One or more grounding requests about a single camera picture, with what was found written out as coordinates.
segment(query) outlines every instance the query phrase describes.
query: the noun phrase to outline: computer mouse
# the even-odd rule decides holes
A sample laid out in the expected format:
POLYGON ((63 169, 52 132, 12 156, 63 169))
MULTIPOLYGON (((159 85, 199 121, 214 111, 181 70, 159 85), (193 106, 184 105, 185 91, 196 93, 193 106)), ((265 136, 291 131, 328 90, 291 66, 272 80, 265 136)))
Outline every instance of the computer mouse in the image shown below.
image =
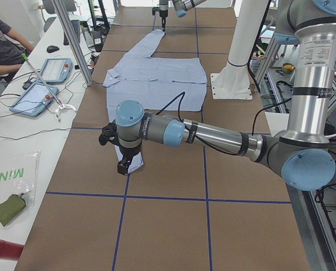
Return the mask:
POLYGON ((46 48, 46 51, 48 53, 53 53, 55 51, 58 51, 59 50, 59 47, 55 46, 55 45, 49 45, 47 48, 46 48))

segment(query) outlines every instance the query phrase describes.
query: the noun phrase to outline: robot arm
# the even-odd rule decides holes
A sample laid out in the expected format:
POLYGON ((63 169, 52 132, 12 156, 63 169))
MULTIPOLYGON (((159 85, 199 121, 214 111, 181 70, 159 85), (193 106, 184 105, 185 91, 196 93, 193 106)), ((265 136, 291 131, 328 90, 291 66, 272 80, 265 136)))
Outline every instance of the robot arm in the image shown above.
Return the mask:
MULTIPOLYGON (((173 5, 177 16, 182 18, 186 15, 186 11, 190 10, 206 0, 173 0, 173 5)), ((169 0, 159 1, 159 15, 162 18, 162 30, 166 30, 166 18, 168 17, 168 2, 169 0)))
POLYGON ((99 138, 102 145, 111 142, 120 147, 123 160, 118 171, 127 174, 142 140, 173 147, 186 141, 247 156, 300 190, 316 190, 330 182, 335 162, 327 152, 324 126, 336 58, 336 1, 332 2, 332 7, 323 0, 279 2, 276 34, 292 41, 293 33, 300 43, 287 130, 275 138, 253 136, 191 120, 179 121, 171 115, 145 113, 139 103, 128 100, 117 107, 115 122, 103 128, 99 138))
POLYGON ((278 138, 248 135, 192 120, 179 121, 173 115, 157 116, 144 112, 143 106, 133 100, 120 103, 116 113, 115 121, 103 128, 99 142, 101 145, 110 142, 119 146, 123 154, 118 163, 120 174, 128 173, 133 157, 141 149, 142 140, 169 147, 178 147, 181 142, 195 143, 226 154, 247 156, 301 190, 319 189, 332 179, 335 172, 332 157, 321 149, 285 144, 278 138))

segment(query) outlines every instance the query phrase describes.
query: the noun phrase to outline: tablet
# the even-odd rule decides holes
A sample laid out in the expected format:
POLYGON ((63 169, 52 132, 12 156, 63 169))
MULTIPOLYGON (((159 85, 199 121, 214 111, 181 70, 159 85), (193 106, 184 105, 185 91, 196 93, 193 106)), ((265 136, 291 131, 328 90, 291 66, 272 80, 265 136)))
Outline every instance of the tablet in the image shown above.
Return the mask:
MULTIPOLYGON (((54 94, 58 93, 56 86, 50 86, 50 89, 54 94)), ((9 110, 14 113, 36 117, 47 108, 52 99, 48 88, 43 83, 35 82, 9 107, 9 110)))
POLYGON ((61 84, 68 78, 72 65, 70 58, 47 58, 39 73, 48 84, 61 84))

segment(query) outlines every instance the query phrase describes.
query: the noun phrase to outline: shirt sleeve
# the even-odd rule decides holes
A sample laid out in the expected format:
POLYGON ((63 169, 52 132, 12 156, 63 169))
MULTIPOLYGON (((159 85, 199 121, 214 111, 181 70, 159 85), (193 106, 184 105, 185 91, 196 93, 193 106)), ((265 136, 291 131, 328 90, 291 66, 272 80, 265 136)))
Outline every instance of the shirt sleeve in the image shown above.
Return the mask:
POLYGON ((3 34, 7 34, 11 30, 11 27, 0 19, 0 30, 3 34))

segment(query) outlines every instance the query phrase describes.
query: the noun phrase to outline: plastic bag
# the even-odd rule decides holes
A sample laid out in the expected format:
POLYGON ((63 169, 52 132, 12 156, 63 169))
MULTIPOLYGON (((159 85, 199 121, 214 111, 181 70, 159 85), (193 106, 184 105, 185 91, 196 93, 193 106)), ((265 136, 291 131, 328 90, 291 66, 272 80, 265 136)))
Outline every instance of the plastic bag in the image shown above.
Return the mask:
POLYGON ((24 194, 26 207, 35 202, 40 152, 0 158, 0 204, 9 196, 24 194))

